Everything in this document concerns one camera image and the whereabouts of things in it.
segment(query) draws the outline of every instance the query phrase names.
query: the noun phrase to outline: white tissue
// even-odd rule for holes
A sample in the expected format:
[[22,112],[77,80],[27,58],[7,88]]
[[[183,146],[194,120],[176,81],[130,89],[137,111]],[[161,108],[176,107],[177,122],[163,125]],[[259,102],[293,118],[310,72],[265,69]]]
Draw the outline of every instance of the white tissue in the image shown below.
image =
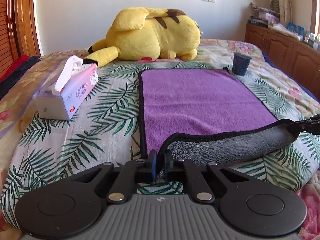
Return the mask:
[[79,73],[85,69],[85,65],[82,65],[82,63],[82,58],[75,55],[68,58],[56,83],[48,87],[48,89],[52,91],[53,95],[58,95],[60,93],[73,74]]

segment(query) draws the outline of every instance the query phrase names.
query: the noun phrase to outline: bed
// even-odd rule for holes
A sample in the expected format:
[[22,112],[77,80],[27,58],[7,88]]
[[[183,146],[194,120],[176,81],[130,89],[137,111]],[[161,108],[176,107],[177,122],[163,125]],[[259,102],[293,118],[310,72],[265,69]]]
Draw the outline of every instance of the bed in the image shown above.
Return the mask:
[[[244,77],[237,78],[277,118],[303,120],[320,113],[320,104],[295,81],[271,67],[256,46],[225,40],[202,40],[191,62],[178,59],[114,61],[98,69],[99,82],[71,121],[41,119],[31,96],[57,75],[71,55],[86,50],[43,56],[0,102],[0,188],[3,218],[0,234],[18,239],[13,210],[26,192],[103,162],[121,166],[140,157],[138,73],[155,68],[223,69],[233,52],[252,57]],[[301,133],[298,140],[257,160],[232,165],[250,176],[297,192],[307,203],[308,217],[300,235],[319,237],[320,136]],[[141,194],[180,194],[179,182],[139,185]]]

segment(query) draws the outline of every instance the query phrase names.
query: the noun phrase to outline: pink and blue tissue box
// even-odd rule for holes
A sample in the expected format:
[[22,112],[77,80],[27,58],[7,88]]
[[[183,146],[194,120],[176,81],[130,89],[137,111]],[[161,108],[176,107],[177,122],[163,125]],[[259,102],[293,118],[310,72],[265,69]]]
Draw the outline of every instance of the pink and blue tissue box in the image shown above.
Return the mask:
[[58,77],[51,79],[32,98],[41,118],[70,121],[98,82],[97,65],[91,64],[89,68],[71,76],[60,93],[54,95],[49,87]]

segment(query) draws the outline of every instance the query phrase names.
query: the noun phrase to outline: crosshair logo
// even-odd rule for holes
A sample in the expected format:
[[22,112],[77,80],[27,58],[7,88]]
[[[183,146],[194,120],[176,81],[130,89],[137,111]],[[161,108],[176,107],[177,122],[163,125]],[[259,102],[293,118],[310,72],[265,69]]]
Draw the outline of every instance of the crosshair logo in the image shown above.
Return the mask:
[[162,202],[162,201],[165,201],[166,198],[161,196],[161,197],[157,197],[156,200],[159,201],[159,202]]

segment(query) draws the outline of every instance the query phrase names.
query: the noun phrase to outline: curtain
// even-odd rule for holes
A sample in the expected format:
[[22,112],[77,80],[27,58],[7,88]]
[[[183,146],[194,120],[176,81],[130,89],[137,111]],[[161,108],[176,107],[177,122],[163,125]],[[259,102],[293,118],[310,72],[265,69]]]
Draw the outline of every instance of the curtain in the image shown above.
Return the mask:
[[292,21],[290,0],[280,0],[280,23],[287,27]]

